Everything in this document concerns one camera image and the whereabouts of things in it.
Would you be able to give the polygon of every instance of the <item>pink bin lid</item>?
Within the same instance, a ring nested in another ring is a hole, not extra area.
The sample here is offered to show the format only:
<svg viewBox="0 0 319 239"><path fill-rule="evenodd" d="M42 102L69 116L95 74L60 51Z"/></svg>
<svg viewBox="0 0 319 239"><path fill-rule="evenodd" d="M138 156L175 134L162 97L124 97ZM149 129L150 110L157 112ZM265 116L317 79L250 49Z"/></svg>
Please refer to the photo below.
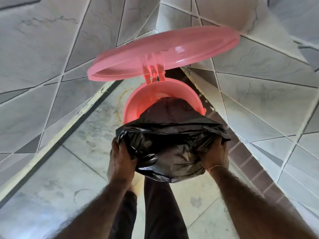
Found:
<svg viewBox="0 0 319 239"><path fill-rule="evenodd" d="M224 53L235 47L239 39L240 33L229 27L199 26L162 32L101 53L87 74L95 81L142 75L155 78L165 69Z"/></svg>

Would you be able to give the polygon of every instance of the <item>dark trousers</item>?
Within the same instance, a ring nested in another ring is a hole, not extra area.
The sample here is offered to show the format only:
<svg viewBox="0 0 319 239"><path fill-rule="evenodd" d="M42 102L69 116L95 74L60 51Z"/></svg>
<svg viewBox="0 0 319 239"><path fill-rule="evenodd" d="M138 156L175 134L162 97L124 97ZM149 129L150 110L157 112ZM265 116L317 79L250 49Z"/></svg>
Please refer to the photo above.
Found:
<svg viewBox="0 0 319 239"><path fill-rule="evenodd" d="M187 228L169 183L145 177L145 239L188 239ZM131 239L137 197L127 191L117 212L109 239Z"/></svg>

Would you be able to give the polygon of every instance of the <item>plastic bag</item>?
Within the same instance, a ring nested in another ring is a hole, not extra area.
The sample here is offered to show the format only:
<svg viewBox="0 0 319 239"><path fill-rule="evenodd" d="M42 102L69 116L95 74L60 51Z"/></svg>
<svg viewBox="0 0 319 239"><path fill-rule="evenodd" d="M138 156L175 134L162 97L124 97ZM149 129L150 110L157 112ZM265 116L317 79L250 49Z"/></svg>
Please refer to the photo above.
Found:
<svg viewBox="0 0 319 239"><path fill-rule="evenodd" d="M230 140L223 125L174 97L159 99L139 119L116 130L117 143L124 139L138 158L136 172L169 183L205 173L198 153L206 152L217 135Z"/></svg>

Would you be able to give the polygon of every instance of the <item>tiled floor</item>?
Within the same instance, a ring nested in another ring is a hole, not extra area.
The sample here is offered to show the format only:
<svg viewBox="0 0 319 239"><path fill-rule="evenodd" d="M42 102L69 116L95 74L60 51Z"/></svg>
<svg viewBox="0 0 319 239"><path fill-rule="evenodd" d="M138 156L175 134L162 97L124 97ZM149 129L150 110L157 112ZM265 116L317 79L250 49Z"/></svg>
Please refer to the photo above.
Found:
<svg viewBox="0 0 319 239"><path fill-rule="evenodd" d="M141 77L123 81L0 210L1 237L45 237L107 185L111 140L122 124L125 101L143 82ZM233 163L230 169L256 189ZM140 193L132 238L143 238L143 176L137 174L133 184ZM219 189L207 173L172 184L171 188L190 238L238 238Z"/></svg>

